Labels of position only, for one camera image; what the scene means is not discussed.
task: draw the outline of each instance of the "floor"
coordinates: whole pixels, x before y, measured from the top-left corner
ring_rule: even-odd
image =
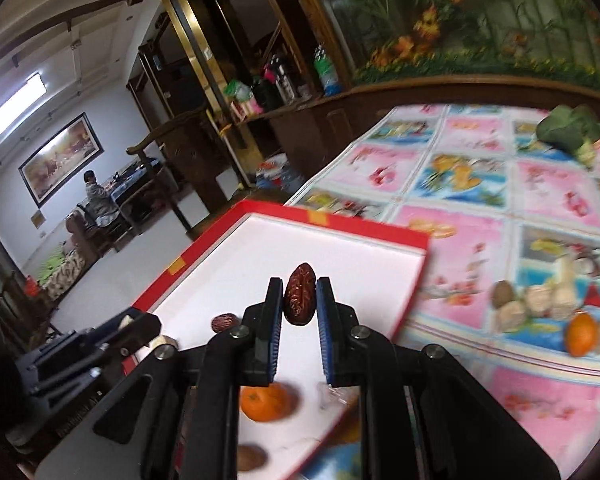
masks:
[[[238,186],[229,169],[218,176],[227,197]],[[208,211],[195,192],[180,201],[180,208],[194,225]],[[131,306],[154,279],[191,244],[173,212],[165,213],[119,253],[109,251],[62,299],[52,323],[60,332],[95,327]]]

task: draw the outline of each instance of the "ceiling light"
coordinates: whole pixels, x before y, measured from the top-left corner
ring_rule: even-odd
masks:
[[[45,84],[40,74],[29,78],[26,84],[0,107],[0,134],[45,93]]]

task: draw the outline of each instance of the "screw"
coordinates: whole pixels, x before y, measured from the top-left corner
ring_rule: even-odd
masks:
[[[364,325],[358,325],[351,329],[351,335],[353,339],[366,339],[371,335],[371,330]]]
[[[234,326],[232,329],[229,330],[229,334],[231,334],[231,337],[235,337],[236,339],[247,337],[249,335],[249,332],[249,327],[246,325]]]
[[[154,350],[155,358],[160,359],[160,361],[173,357],[175,353],[176,347],[170,344],[160,345]]]
[[[442,359],[446,354],[445,349],[440,345],[427,345],[424,351],[431,359]]]

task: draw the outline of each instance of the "flower mural wall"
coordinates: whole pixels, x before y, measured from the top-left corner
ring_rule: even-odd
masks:
[[[323,0],[360,83],[532,75],[600,90],[591,0]]]

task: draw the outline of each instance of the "seated man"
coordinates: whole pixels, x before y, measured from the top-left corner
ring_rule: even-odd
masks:
[[[98,184],[96,175],[93,171],[89,170],[84,172],[84,182],[87,187],[89,204],[96,215],[96,223],[100,227],[108,226],[118,217],[120,210],[113,203],[109,193]]]

